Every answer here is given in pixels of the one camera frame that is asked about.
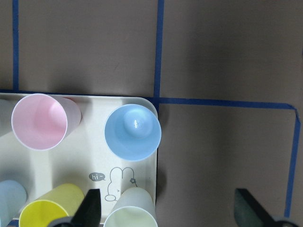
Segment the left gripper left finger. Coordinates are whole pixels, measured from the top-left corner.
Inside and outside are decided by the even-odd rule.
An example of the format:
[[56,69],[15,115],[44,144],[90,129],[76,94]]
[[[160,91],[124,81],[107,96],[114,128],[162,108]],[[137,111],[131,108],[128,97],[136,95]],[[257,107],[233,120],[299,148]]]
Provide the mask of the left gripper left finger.
[[90,189],[71,219],[71,225],[73,227],[98,227],[100,220],[100,189]]

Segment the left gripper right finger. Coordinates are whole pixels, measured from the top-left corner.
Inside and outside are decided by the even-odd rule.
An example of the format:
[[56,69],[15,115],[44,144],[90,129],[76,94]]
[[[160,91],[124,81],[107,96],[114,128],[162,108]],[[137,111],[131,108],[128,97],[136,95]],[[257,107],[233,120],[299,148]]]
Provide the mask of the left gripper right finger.
[[247,189],[235,189],[234,218],[239,227],[277,227],[278,224]]

